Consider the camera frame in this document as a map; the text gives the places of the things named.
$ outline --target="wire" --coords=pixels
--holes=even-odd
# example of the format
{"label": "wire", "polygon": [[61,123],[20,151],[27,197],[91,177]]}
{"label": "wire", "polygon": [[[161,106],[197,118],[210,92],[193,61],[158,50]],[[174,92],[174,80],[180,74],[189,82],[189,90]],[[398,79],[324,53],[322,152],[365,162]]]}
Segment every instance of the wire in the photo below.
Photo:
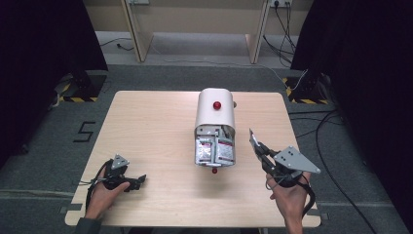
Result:
{"label": "wire", "polygon": [[298,78],[297,84],[295,85],[295,87],[293,89],[291,89],[283,82],[282,78],[279,76],[277,71],[275,71],[273,68],[271,68],[269,66],[262,65],[262,64],[259,64],[259,63],[256,63],[256,64],[239,64],[239,63],[233,63],[233,62],[215,62],[215,61],[208,61],[208,60],[185,60],[185,59],[179,59],[179,60],[163,59],[163,61],[165,61],[165,62],[199,62],[199,63],[211,63],[211,64],[217,64],[217,65],[236,65],[236,66],[247,66],[247,67],[261,66],[261,67],[265,67],[267,69],[270,69],[274,74],[276,74],[277,78],[279,78],[279,80],[282,81],[285,88],[290,89],[291,91],[294,91],[295,89],[297,89],[297,87],[300,85],[301,80],[303,79],[303,77],[306,75],[306,73],[308,71],[308,70],[304,70],[303,73],[301,73],[301,76]]}
{"label": "wire", "polygon": [[273,45],[267,40],[267,37],[266,37],[265,35],[263,35],[262,37],[264,38],[265,42],[267,42],[267,44],[268,44],[268,46],[270,47],[270,49],[271,49],[276,55],[278,55],[278,56],[280,57],[280,62],[281,62],[281,64],[282,64],[283,66],[285,66],[285,67],[288,67],[287,65],[284,65],[284,64],[282,63],[282,60],[281,60],[281,59],[284,59],[285,61],[287,61],[287,62],[289,62],[289,63],[292,63],[292,61],[291,61],[289,58],[287,58],[285,55],[283,55],[282,53],[287,53],[287,54],[290,54],[290,55],[294,55],[294,54],[276,48],[275,46],[273,46]]}
{"label": "wire", "polygon": [[298,111],[298,112],[290,112],[288,114],[292,115],[292,114],[328,113],[328,112],[331,112],[331,111],[333,111],[333,110]]}
{"label": "wire", "polygon": [[116,39],[110,40],[110,41],[108,41],[108,42],[105,42],[105,43],[103,43],[103,44],[100,44],[100,46],[101,46],[101,47],[102,47],[102,46],[106,46],[107,44],[109,44],[109,43],[111,43],[111,42],[114,42],[114,41],[118,41],[118,40],[131,40],[131,38],[116,38]]}
{"label": "wire", "polygon": [[116,46],[118,47],[118,48],[120,48],[120,49],[124,49],[125,51],[131,51],[131,50],[133,50],[133,47],[132,48],[129,48],[129,49],[127,49],[127,48],[125,48],[125,47],[123,47],[123,46],[121,46],[121,44],[116,44]]}
{"label": "wire", "polygon": [[361,218],[364,220],[364,222],[368,225],[368,227],[370,228],[372,233],[376,233],[376,231],[374,230],[373,226],[371,225],[371,223],[368,221],[368,219],[364,216],[364,214],[361,212],[361,210],[357,207],[357,205],[353,202],[353,200],[346,194],[346,192],[343,190],[343,188],[340,186],[340,184],[337,182],[337,180],[334,178],[334,176],[332,175],[330,169],[328,169],[324,158],[322,157],[321,151],[319,149],[319,129],[321,128],[321,126],[325,123],[325,120],[328,119],[328,117],[334,113],[336,110],[332,110],[330,111],[328,114],[326,114],[324,116],[324,118],[322,119],[322,121],[319,123],[319,125],[317,126],[316,129],[316,146],[317,146],[317,152],[319,154],[319,157],[321,159],[322,164],[325,167],[325,171],[327,172],[327,174],[330,176],[331,180],[334,182],[334,184],[337,186],[337,188],[340,190],[340,192],[347,198],[347,200],[350,202],[350,204],[352,204],[352,206],[355,208],[355,210],[358,212],[358,214],[361,216]]}
{"label": "wire", "polygon": [[[334,115],[331,116],[329,119],[337,117],[338,115]],[[322,121],[321,119],[315,119],[315,118],[308,118],[308,117],[302,117],[302,118],[294,118],[294,119],[290,119],[290,120],[316,120],[316,121]],[[343,123],[335,123],[335,122],[331,122],[326,120],[325,122],[330,123],[330,124],[335,124],[335,125],[344,125]]]}
{"label": "wire", "polygon": [[286,4],[286,9],[287,9],[287,25],[286,25],[286,28],[285,28],[285,26],[284,26],[284,24],[283,24],[283,22],[282,22],[282,19],[281,19],[281,17],[280,17],[280,15],[279,15],[279,12],[277,11],[277,8],[278,7],[276,7],[275,8],[275,10],[276,10],[276,15],[277,15],[277,18],[279,19],[279,21],[280,21],[280,24],[282,25],[282,30],[283,30],[283,32],[284,32],[284,39],[286,39],[288,42],[289,42],[289,44],[291,45],[291,49],[293,50],[293,53],[295,53],[294,51],[295,51],[295,45],[294,45],[294,42],[292,42],[292,40],[291,40],[291,37],[290,37],[290,35],[289,35],[289,23],[290,23],[290,21],[291,21],[291,7],[290,7],[290,5],[289,5],[289,3],[285,3]]}

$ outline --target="black cable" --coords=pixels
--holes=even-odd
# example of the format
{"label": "black cable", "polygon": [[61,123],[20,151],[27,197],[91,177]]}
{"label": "black cable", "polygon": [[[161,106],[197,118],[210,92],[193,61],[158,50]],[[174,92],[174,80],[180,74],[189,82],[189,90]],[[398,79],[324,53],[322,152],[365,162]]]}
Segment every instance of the black cable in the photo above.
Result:
{"label": "black cable", "polygon": [[[330,116],[330,117],[329,117],[327,120],[325,120],[324,122],[331,123],[331,124],[335,124],[335,125],[344,125],[344,124],[338,124],[338,123],[334,123],[334,122],[329,121],[329,119],[334,118],[334,117],[337,117],[337,115],[335,115],[335,116]],[[298,135],[298,136],[296,136],[296,138],[306,136],[306,135],[308,135],[308,134],[311,134],[311,133],[315,132],[316,130],[317,130],[317,129],[311,130],[311,131],[306,132],[305,134],[302,134],[302,135]]]}
{"label": "black cable", "polygon": [[268,42],[267,37],[265,35],[263,35],[262,37],[267,42],[268,46],[272,49],[275,49],[277,51],[277,53],[282,52],[282,53],[289,54],[289,55],[292,55],[292,56],[294,55],[292,52],[283,51],[283,50],[280,50],[277,47],[273,46],[270,42]]}
{"label": "black cable", "polygon": [[[337,117],[338,115],[331,116],[329,119]],[[302,118],[293,118],[289,120],[315,120],[315,121],[322,121],[321,119],[316,119],[316,118],[308,118],[308,117],[302,117]],[[336,123],[336,122],[331,122],[329,120],[325,121],[326,123],[334,124],[334,125],[344,125],[343,123]]]}
{"label": "black cable", "polygon": [[102,47],[102,46],[106,46],[107,44],[109,44],[109,43],[111,43],[111,42],[114,42],[114,41],[118,41],[118,40],[131,40],[131,38],[116,38],[116,39],[113,39],[113,40],[111,40],[111,41],[105,42],[105,43],[101,44],[100,46],[101,46],[101,47]]}
{"label": "black cable", "polygon": [[291,39],[291,35],[289,33],[289,23],[291,22],[291,13],[292,13],[292,9],[291,9],[291,3],[286,2],[286,13],[287,13],[287,17],[286,17],[286,29],[287,29],[287,36],[289,38],[289,44],[291,46],[291,50],[293,53],[295,53],[295,44]]}
{"label": "black cable", "polygon": [[376,233],[376,231],[374,230],[373,226],[371,225],[371,223],[368,221],[368,219],[364,216],[364,214],[361,212],[361,210],[356,206],[356,204],[353,202],[353,200],[346,194],[346,192],[344,192],[344,190],[341,188],[341,186],[338,184],[337,180],[334,178],[334,176],[332,175],[330,169],[328,169],[327,165],[325,164],[325,161],[322,157],[321,151],[319,149],[319,129],[321,128],[321,126],[325,123],[324,121],[328,118],[328,116],[332,113],[334,113],[336,110],[333,110],[331,112],[329,112],[328,114],[326,114],[324,116],[324,118],[322,119],[322,121],[319,123],[319,125],[317,126],[316,129],[316,146],[317,146],[317,152],[319,154],[319,157],[321,158],[322,164],[325,167],[325,171],[327,172],[327,174],[330,176],[331,180],[334,182],[334,184],[337,186],[337,188],[340,190],[340,192],[347,198],[347,200],[350,202],[350,204],[352,204],[352,206],[355,208],[355,210],[358,212],[358,214],[361,216],[361,218],[364,220],[364,222],[368,225],[368,227],[370,228],[372,233]]}
{"label": "black cable", "polygon": [[280,59],[284,59],[289,63],[292,63],[292,61],[290,59],[288,59],[285,55],[282,54],[282,52],[284,52],[283,50],[280,50],[278,48],[276,48],[275,46],[273,46],[270,42],[268,42],[267,37],[264,35],[263,36],[264,40],[267,42],[268,46],[270,47],[270,49],[279,56]]}
{"label": "black cable", "polygon": [[[294,45],[294,43],[293,43],[292,40],[291,40],[291,37],[289,36],[289,32],[285,29],[285,26],[284,26],[284,24],[283,24],[283,22],[282,22],[282,19],[281,19],[280,15],[279,15],[279,12],[277,11],[277,8],[278,8],[278,7],[275,8],[275,10],[276,10],[276,15],[277,15],[277,18],[278,18],[279,21],[280,21],[280,24],[282,25],[282,30],[283,30],[283,32],[284,32],[284,39],[286,38],[286,40],[290,43],[290,45]],[[287,8],[287,26],[288,26],[288,30],[289,30],[289,19],[288,19],[289,17],[290,17],[290,14],[289,14],[288,8]]]}
{"label": "black cable", "polygon": [[331,111],[334,111],[335,109],[332,110],[315,110],[315,111],[298,111],[298,112],[289,112],[288,115],[290,114],[314,114],[314,113],[329,113]]}
{"label": "black cable", "polygon": [[92,197],[92,192],[94,191],[94,188],[96,187],[97,183],[97,179],[100,175],[100,173],[102,172],[102,170],[106,167],[107,164],[109,164],[111,162],[111,160],[105,162],[102,167],[99,169],[99,171],[97,172],[96,176],[94,177],[94,179],[91,181],[91,186],[88,188],[88,194],[86,195],[86,204],[85,204],[85,212],[88,210],[89,207],[89,202],[91,201],[91,197]]}
{"label": "black cable", "polygon": [[123,47],[123,46],[121,46],[121,44],[116,44],[116,46],[118,47],[118,48],[120,48],[120,49],[124,49],[125,51],[131,51],[131,50],[133,50],[133,47],[132,48],[129,48],[129,49],[127,49],[127,48],[125,48],[125,47]]}
{"label": "black cable", "polygon": [[309,194],[310,196],[310,201],[307,203],[307,205],[304,207],[303,210],[303,216],[310,210],[310,208],[314,205],[314,203],[316,202],[316,193],[314,193],[313,188],[310,186],[309,181],[307,180],[307,178],[304,175],[301,175],[303,178],[306,179],[307,183],[301,183],[297,180],[293,180],[297,185],[301,186],[302,188],[304,188],[304,190],[306,190],[306,192]]}

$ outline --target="red light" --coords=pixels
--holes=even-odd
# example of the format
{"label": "red light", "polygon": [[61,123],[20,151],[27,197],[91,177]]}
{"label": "red light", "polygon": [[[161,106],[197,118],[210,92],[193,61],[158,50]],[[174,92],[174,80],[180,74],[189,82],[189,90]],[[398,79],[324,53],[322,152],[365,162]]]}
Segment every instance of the red light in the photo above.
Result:
{"label": "red light", "polygon": [[216,110],[220,109],[221,108],[221,102],[219,102],[219,101],[214,102],[213,103],[213,108],[216,109]]}

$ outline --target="wall outlet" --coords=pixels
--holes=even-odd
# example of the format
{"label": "wall outlet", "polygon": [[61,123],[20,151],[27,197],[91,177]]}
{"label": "wall outlet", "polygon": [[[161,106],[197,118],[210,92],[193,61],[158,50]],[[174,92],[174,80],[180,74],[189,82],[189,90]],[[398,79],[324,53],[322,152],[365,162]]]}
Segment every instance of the wall outlet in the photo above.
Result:
{"label": "wall outlet", "polygon": [[275,7],[276,6],[276,1],[279,2],[279,8],[286,8],[288,3],[289,6],[291,7],[292,0],[269,0],[270,1],[270,7]]}

